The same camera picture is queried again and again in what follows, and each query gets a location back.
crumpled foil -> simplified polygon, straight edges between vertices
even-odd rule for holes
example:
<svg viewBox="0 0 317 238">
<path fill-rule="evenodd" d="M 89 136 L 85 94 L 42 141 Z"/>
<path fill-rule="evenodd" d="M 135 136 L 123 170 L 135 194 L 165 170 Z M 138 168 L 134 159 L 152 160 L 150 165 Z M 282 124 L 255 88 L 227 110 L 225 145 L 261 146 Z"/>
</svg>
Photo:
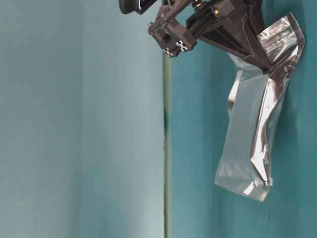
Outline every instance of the crumpled foil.
<svg viewBox="0 0 317 238">
<path fill-rule="evenodd" d="M 272 68 L 264 74 L 231 56 L 238 72 L 228 99 L 230 124 L 215 183 L 264 201 L 273 183 L 270 151 L 275 130 L 287 86 L 304 48 L 304 35 L 289 14 L 257 37 Z"/>
</svg>

foil pouch seal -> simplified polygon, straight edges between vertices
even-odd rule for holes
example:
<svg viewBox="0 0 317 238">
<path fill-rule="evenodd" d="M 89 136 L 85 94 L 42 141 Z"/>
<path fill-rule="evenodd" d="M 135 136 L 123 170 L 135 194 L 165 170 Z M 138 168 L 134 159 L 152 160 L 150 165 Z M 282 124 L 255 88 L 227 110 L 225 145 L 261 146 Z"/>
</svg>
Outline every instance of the foil pouch seal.
<svg viewBox="0 0 317 238">
<path fill-rule="evenodd" d="M 304 35 L 292 14 L 258 36 L 272 68 L 268 74 L 231 56 L 236 80 L 228 99 L 230 124 L 215 183 L 264 201 L 272 186 L 275 130 L 291 76 L 304 48 Z"/>
</svg>

teal backdrop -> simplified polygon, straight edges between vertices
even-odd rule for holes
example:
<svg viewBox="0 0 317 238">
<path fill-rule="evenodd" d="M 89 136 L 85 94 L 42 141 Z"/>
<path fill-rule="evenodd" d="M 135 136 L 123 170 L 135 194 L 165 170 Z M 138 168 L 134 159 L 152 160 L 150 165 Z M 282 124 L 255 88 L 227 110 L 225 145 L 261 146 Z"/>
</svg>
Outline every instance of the teal backdrop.
<svg viewBox="0 0 317 238">
<path fill-rule="evenodd" d="M 157 8 L 1 1 L 1 238 L 163 237 Z"/>
<path fill-rule="evenodd" d="M 2 0 L 0 237 L 78 234 L 82 6 Z"/>
<path fill-rule="evenodd" d="M 213 183 L 236 75 L 229 56 L 199 42 L 194 51 L 166 60 L 168 238 L 317 236 L 316 11 L 310 0 L 264 1 L 267 26 L 292 12 L 306 37 L 278 123 L 274 186 L 265 203 Z"/>
</svg>

